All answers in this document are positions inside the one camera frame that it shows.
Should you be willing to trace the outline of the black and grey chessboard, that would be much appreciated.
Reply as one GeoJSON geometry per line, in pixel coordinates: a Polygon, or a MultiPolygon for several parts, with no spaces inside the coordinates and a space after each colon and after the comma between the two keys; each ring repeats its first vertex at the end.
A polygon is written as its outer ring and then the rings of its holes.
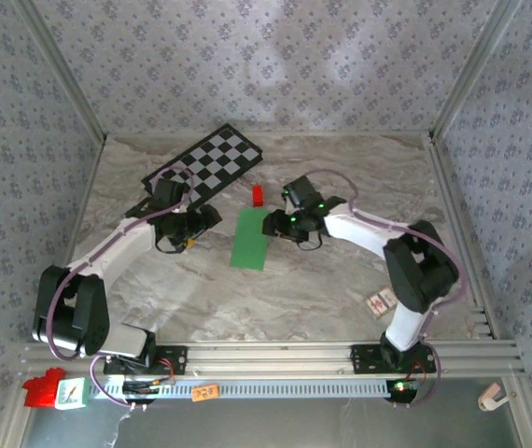
{"type": "Polygon", "coordinates": [[[194,209],[207,203],[262,160],[262,150],[257,145],[230,124],[225,124],[151,172],[141,182],[145,191],[151,193],[161,170],[172,165],[186,168],[192,174],[194,185],[189,209],[194,209]]]}

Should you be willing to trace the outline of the small patterned card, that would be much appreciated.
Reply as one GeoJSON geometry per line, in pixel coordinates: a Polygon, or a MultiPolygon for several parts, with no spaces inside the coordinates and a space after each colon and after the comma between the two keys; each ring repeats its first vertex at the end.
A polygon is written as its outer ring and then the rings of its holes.
{"type": "Polygon", "coordinates": [[[380,289],[365,299],[365,304],[376,319],[393,311],[398,303],[399,301],[391,287],[380,289]]]}

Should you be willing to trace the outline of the orange tag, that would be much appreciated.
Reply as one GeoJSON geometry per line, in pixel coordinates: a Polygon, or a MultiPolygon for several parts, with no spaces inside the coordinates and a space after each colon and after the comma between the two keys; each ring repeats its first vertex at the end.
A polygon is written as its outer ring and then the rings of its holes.
{"type": "Polygon", "coordinates": [[[196,385],[191,389],[191,399],[193,402],[201,402],[220,397],[219,386],[217,384],[196,385]]]}

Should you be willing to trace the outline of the white and green clock cube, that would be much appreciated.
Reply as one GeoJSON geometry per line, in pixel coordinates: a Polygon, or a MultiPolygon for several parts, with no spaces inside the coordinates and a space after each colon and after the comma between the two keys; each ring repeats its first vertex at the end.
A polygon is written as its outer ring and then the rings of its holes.
{"type": "Polygon", "coordinates": [[[54,408],[69,411],[86,407],[88,389],[88,380],[85,377],[62,379],[58,383],[54,408]]]}

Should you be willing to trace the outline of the grey metal panel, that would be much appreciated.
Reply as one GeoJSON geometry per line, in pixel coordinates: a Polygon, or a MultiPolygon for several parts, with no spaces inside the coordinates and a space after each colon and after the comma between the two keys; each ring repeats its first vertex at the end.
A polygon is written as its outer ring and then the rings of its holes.
{"type": "Polygon", "coordinates": [[[127,413],[104,401],[41,410],[20,448],[522,448],[504,410],[435,398],[165,400],[127,413]]]}

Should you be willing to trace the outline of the red clamp object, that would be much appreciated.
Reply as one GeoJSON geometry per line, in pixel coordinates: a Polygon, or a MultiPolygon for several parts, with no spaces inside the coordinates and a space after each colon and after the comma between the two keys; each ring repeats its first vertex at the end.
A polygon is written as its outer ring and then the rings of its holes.
{"type": "Polygon", "coordinates": [[[62,368],[50,368],[42,376],[28,379],[22,385],[26,391],[24,406],[27,408],[53,408],[59,382],[65,378],[62,368]]]}

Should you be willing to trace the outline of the white plastic hook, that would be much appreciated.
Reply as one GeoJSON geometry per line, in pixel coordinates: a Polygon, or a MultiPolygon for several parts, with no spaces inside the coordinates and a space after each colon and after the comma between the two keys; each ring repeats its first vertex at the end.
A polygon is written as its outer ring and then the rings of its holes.
{"type": "Polygon", "coordinates": [[[493,412],[510,400],[509,394],[499,383],[490,384],[478,397],[478,407],[483,412],[493,412]]]}

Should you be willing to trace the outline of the aluminium frame rail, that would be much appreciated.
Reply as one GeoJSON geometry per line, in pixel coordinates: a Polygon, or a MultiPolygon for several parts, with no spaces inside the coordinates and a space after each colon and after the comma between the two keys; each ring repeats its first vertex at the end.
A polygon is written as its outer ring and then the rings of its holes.
{"type": "MultiPolygon", "coordinates": [[[[52,271],[52,270],[56,271],[55,268],[58,269],[58,273],[59,273],[58,274],[59,275],[58,278],[59,278],[59,283],[60,283],[61,275],[63,275],[63,272],[65,271],[65,267],[69,264],[69,262],[71,261],[71,259],[73,257],[73,254],[74,254],[74,251],[75,251],[75,248],[76,248],[76,245],[77,245],[77,236],[78,236],[79,230],[80,230],[80,228],[82,226],[83,218],[85,216],[85,211],[86,211],[86,208],[87,208],[87,205],[88,205],[88,201],[89,201],[89,198],[90,198],[90,194],[91,194],[91,188],[92,188],[92,185],[93,185],[93,182],[94,182],[94,178],[95,178],[96,173],[97,173],[97,169],[98,169],[98,165],[99,165],[100,159],[102,157],[102,152],[103,152],[103,150],[105,148],[106,139],[107,139],[107,135],[105,134],[103,136],[103,139],[101,140],[99,149],[96,151],[96,153],[94,155],[93,162],[91,163],[91,170],[90,170],[90,173],[89,173],[89,175],[87,177],[87,180],[86,180],[85,188],[83,190],[83,196],[82,196],[82,199],[79,202],[78,207],[77,207],[77,217],[76,217],[73,225],[70,228],[68,228],[68,230],[69,230],[69,240],[68,240],[68,244],[67,244],[65,255],[59,260],[58,266],[56,266],[54,264],[50,265],[44,271],[43,275],[40,277],[40,286],[42,286],[43,277],[44,277],[44,275],[45,275],[45,273],[46,273],[46,271],[48,269],[50,269],[50,271],[52,271]]],[[[52,294],[54,294],[54,293],[50,293],[49,301],[52,299],[52,294]]],[[[38,300],[36,300],[36,311],[35,311],[35,317],[34,317],[34,322],[33,322],[33,327],[32,327],[32,335],[38,341],[39,329],[42,328],[43,332],[44,332],[44,326],[46,324],[44,324],[44,323],[41,324],[40,323],[40,322],[42,322],[43,319],[41,317],[39,317],[39,314],[41,312],[38,310],[37,302],[38,302],[38,300]]],[[[49,308],[49,304],[44,305],[44,303],[43,303],[42,308],[43,308],[43,309],[41,309],[42,312],[46,312],[46,310],[49,308]]]]}
{"type": "MultiPolygon", "coordinates": [[[[443,378],[523,376],[513,341],[432,341],[443,378]]],[[[350,342],[187,343],[184,379],[331,379],[354,375],[350,342]]]]}
{"type": "Polygon", "coordinates": [[[463,202],[458,180],[454,178],[453,165],[448,155],[428,133],[422,134],[421,141],[429,158],[431,172],[438,185],[456,253],[460,257],[468,276],[469,302],[473,305],[476,313],[483,314],[485,317],[482,323],[476,325],[474,333],[481,339],[499,340],[502,335],[492,308],[493,293],[484,279],[481,251],[473,237],[473,227],[469,219],[468,208],[463,202]]]}

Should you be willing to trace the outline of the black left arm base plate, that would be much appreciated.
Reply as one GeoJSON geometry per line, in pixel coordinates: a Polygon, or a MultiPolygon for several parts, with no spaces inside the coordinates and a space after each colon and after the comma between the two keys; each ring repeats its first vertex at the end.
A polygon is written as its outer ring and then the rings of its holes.
{"type": "Polygon", "coordinates": [[[156,345],[140,357],[111,356],[103,366],[105,375],[184,375],[188,347],[185,345],[156,345]]]}

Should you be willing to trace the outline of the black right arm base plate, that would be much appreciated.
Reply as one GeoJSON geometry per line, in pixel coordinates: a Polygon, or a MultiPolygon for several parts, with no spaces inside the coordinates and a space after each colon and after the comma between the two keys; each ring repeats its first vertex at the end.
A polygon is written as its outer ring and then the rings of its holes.
{"type": "Polygon", "coordinates": [[[354,344],[350,347],[350,360],[355,374],[408,374],[411,372],[435,373],[436,361],[430,348],[417,343],[406,352],[380,343],[354,344]]]}

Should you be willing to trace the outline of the aluminium frame post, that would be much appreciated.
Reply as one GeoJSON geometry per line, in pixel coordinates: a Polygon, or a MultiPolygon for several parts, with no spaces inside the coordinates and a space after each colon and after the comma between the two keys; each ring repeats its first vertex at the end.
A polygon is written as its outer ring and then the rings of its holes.
{"type": "Polygon", "coordinates": [[[11,0],[89,134],[102,145],[105,133],[34,0],[11,0]]]}
{"type": "Polygon", "coordinates": [[[532,389],[527,378],[503,377],[511,414],[522,448],[532,448],[532,389]]]}
{"type": "Polygon", "coordinates": [[[524,0],[497,0],[475,45],[466,58],[454,86],[433,122],[429,136],[433,143],[442,140],[475,86],[482,71],[507,31],[524,0]]]}
{"type": "Polygon", "coordinates": [[[1,413],[0,448],[20,448],[28,425],[31,409],[24,405],[27,390],[18,381],[11,387],[1,413]]]}

